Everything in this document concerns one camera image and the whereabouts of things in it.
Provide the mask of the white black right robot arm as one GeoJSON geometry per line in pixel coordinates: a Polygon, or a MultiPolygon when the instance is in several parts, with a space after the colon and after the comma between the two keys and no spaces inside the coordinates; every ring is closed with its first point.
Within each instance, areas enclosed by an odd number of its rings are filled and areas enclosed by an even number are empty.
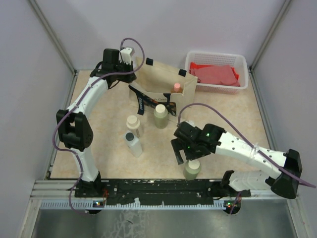
{"type": "Polygon", "coordinates": [[[214,124],[206,124],[199,129],[184,121],[178,125],[174,136],[171,145],[178,164],[218,154],[257,168],[257,171],[249,172],[226,171],[221,190],[227,196],[243,190],[271,190],[287,199],[297,196],[302,163],[296,150],[280,152],[248,145],[243,139],[214,124]]]}

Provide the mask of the beige canvas tote bag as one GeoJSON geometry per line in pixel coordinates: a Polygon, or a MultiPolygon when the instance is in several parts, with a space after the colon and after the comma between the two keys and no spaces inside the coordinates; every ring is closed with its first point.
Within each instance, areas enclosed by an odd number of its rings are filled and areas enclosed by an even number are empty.
{"type": "Polygon", "coordinates": [[[183,69],[147,58],[135,72],[136,80],[128,85],[130,104],[137,107],[137,114],[153,113],[158,104],[168,111],[168,119],[178,121],[179,112],[194,101],[198,78],[183,69]],[[180,83],[183,93],[171,93],[175,83],[180,83]]]}

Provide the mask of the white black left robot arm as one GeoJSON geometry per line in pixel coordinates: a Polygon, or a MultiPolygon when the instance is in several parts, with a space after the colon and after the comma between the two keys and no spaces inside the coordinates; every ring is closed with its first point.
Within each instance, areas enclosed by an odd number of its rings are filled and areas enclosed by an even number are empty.
{"type": "Polygon", "coordinates": [[[64,151],[70,152],[76,161],[79,179],[74,187],[76,197],[101,196],[104,186],[95,165],[91,144],[94,133],[89,117],[101,96],[115,82],[131,83],[136,79],[133,72],[134,49],[105,49],[103,60],[90,73],[90,78],[78,98],[65,110],[56,113],[57,133],[64,151]]]}

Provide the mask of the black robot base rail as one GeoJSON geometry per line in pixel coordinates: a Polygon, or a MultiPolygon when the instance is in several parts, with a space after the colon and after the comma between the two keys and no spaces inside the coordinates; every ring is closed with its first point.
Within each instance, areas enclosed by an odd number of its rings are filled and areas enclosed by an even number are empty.
{"type": "Polygon", "coordinates": [[[229,185],[216,179],[101,179],[80,182],[76,198],[100,198],[107,205],[212,205],[215,200],[235,198],[229,185]]]}

